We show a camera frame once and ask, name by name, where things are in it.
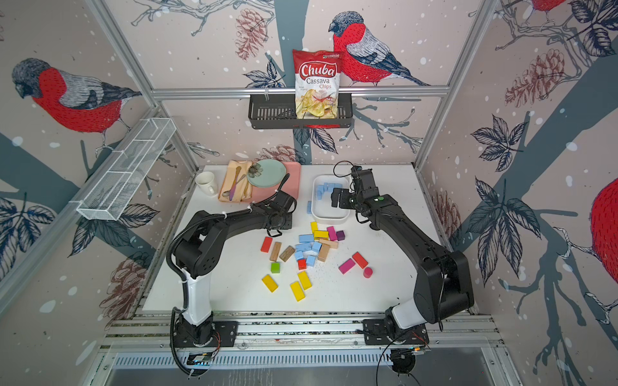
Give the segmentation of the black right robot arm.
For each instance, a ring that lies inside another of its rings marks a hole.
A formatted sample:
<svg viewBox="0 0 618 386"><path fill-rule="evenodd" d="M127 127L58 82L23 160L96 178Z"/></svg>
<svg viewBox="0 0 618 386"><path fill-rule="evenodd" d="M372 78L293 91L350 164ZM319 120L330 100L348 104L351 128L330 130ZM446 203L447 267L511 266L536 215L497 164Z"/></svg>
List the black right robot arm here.
<svg viewBox="0 0 618 386"><path fill-rule="evenodd" d="M410 339L417 326L441 324L475 304L467 257L431 239L390 195L379 192L373 171L352 164L350 188L336 188L333 207L355 212L357 222L383 231L408 257L416 270L412 298L385 312L386 336L393 342Z"/></svg>

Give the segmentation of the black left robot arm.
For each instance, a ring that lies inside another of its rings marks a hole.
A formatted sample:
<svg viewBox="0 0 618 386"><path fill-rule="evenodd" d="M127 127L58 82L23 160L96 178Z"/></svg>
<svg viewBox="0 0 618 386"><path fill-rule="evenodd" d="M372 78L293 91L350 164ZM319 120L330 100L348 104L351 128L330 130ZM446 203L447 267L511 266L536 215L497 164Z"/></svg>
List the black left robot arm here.
<svg viewBox="0 0 618 386"><path fill-rule="evenodd" d="M282 236L292 228L297 199L276 191L247 209L227 214L196 212L165 252L168 267L178 275L183 291L182 307L172 309L172 347L205 347L216 337L210 289L225 242L231 237L264 229L267 236Z"/></svg>

